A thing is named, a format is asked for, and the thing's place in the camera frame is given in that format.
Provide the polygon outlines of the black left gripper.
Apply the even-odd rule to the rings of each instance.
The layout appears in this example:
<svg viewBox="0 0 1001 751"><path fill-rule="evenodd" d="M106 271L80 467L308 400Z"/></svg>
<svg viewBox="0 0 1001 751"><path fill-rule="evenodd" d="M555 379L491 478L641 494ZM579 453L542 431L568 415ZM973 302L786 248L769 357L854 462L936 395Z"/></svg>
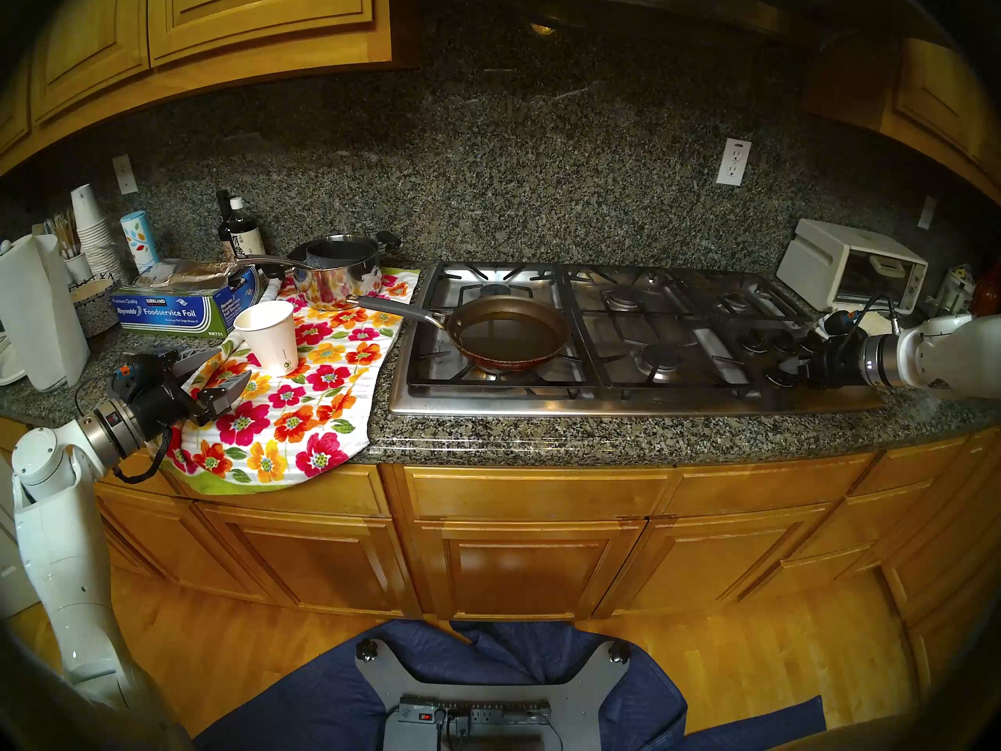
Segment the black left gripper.
<svg viewBox="0 0 1001 751"><path fill-rule="evenodd" d="M173 364L175 379L213 376L225 361L221 349L189 349ZM229 413L242 398L252 372L224 381L215 388L202 388L197 399L176 381L161 381L132 397L129 408L140 433L162 433L177 422L190 420L203 427L211 419Z"/></svg>

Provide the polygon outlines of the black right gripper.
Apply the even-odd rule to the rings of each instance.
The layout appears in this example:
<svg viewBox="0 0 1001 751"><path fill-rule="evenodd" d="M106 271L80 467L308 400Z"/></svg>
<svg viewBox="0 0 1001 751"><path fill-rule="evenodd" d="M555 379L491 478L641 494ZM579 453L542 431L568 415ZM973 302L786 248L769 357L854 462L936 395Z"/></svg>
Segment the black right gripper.
<svg viewBox="0 0 1001 751"><path fill-rule="evenodd" d="M806 361L781 361L774 366L775 386L843 388L864 386L860 356L865 331L853 325L849 332L822 338L811 329L805 338L784 338L784 354Z"/></svg>

